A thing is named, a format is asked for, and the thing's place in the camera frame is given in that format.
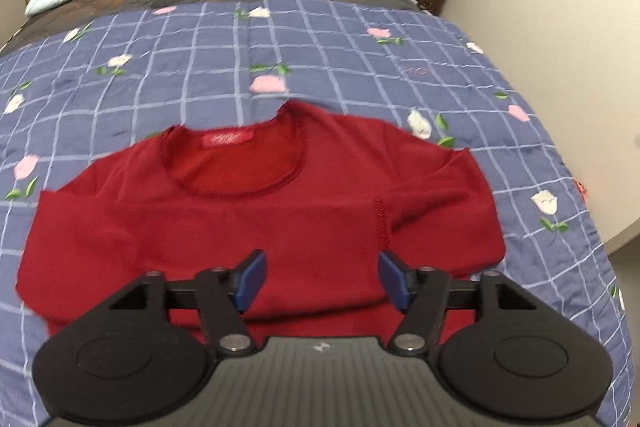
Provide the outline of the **blue checked floral quilt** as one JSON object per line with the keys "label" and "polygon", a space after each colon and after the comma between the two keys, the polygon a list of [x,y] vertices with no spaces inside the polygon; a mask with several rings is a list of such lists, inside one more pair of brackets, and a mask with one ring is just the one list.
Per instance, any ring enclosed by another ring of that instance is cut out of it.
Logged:
{"label": "blue checked floral quilt", "polygon": [[467,147],[494,192],[503,273],[597,337],[627,424],[631,335],[615,273],[541,120],[465,33],[439,17],[323,0],[121,12],[1,55],[1,421],[46,417],[30,376],[46,337],[14,282],[36,198],[90,161],[173,124],[268,119],[288,98]]}

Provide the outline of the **red long-sleeve sweater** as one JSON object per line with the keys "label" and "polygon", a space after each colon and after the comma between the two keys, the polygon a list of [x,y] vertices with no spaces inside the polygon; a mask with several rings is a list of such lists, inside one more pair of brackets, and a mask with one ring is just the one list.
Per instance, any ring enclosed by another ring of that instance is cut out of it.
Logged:
{"label": "red long-sleeve sweater", "polygon": [[140,275],[187,280],[260,249],[255,338],[392,335],[378,254],[457,279],[506,252],[468,150],[286,102],[241,128],[177,126],[40,194],[16,290],[50,332]]}

